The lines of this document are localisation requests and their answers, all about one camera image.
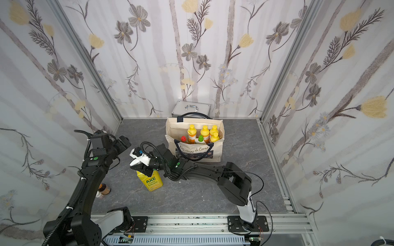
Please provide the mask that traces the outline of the yellow Axe pump bottle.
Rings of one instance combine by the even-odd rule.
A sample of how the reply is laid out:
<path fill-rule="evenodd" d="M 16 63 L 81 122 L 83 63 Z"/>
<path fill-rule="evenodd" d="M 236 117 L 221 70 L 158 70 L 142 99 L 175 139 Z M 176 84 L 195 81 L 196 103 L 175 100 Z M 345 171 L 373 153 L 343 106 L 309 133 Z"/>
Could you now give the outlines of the yellow Axe pump bottle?
<path fill-rule="evenodd" d="M 154 170 L 151 176 L 147 176 L 139 171 L 136 172 L 140 181 L 144 184 L 144 186 L 148 189 L 148 191 L 154 191 L 163 186 L 162 179 L 160 177 L 160 173 L 157 170 Z"/>

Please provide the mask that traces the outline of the orange soap bottle yellow cap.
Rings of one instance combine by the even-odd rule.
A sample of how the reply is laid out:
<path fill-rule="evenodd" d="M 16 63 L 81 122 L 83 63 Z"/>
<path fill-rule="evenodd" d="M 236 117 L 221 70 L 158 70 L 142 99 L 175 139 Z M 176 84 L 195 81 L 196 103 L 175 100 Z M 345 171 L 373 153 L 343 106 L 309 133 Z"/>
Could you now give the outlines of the orange soap bottle yellow cap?
<path fill-rule="evenodd" d="M 199 139 L 204 140 L 205 143 L 208 144 L 209 143 L 209 136 L 210 136 L 210 131 L 208 129 L 208 126 L 204 125 L 202 130 L 201 130 L 201 134 L 200 134 Z"/>
<path fill-rule="evenodd" d="M 210 129 L 210 137 L 212 137 L 215 133 L 218 133 L 218 126 L 217 125 L 213 125 L 212 128 Z"/>
<path fill-rule="evenodd" d="M 195 144 L 196 136 L 197 136 L 197 129 L 195 128 L 194 124 L 189 125 L 189 128 L 187 130 L 187 134 L 188 134 L 188 143 Z"/>
<path fill-rule="evenodd" d="M 211 136 L 210 136 L 210 142 L 214 143 L 219 141 L 221 138 L 219 137 L 219 133 L 218 132 L 214 132 Z"/>

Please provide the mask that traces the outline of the white bottle green cap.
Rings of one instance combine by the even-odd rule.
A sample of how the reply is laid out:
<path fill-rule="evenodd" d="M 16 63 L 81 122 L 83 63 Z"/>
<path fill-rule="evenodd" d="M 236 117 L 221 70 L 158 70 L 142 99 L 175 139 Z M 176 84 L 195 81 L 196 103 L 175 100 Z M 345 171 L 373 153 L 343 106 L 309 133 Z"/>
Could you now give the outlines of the white bottle green cap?
<path fill-rule="evenodd" d="M 205 142 L 205 140 L 204 140 L 204 136 L 200 135 L 199 137 L 197 137 L 197 138 L 195 139 L 195 144 L 205 145 L 206 142 Z"/>

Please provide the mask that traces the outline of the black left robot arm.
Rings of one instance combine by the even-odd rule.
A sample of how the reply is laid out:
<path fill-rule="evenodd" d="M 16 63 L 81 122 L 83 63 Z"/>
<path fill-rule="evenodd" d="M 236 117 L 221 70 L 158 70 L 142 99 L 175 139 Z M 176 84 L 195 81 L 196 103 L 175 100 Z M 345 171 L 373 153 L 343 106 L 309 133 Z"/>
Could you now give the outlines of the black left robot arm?
<path fill-rule="evenodd" d="M 112 230 L 126 231 L 133 224 L 126 207 L 108 212 L 97 222 L 91 219 L 99 186 L 113 161 L 131 146 L 129 139 L 102 130 L 94 134 L 82 133 L 87 136 L 88 145 L 78 171 L 80 180 L 58 218 L 45 224 L 44 246 L 98 246 Z"/>

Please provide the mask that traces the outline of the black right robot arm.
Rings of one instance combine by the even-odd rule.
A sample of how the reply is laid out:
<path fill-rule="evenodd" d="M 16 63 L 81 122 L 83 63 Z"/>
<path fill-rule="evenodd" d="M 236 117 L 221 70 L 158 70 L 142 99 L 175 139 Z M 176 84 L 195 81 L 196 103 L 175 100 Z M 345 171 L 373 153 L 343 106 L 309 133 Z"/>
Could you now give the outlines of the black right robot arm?
<path fill-rule="evenodd" d="M 224 166 L 198 164 L 198 159 L 188 159 L 183 154 L 176 157 L 164 144 L 155 146 L 147 141 L 134 148 L 130 156 L 133 158 L 130 168 L 148 177 L 152 177 L 155 170 L 163 170 L 164 176 L 174 182 L 197 179 L 216 183 L 225 198 L 239 210 L 238 221 L 228 221 L 230 232 L 248 235 L 269 231 L 258 218 L 257 205 L 252 200 L 257 192 L 252 191 L 251 172 L 242 171 L 232 162 Z"/>

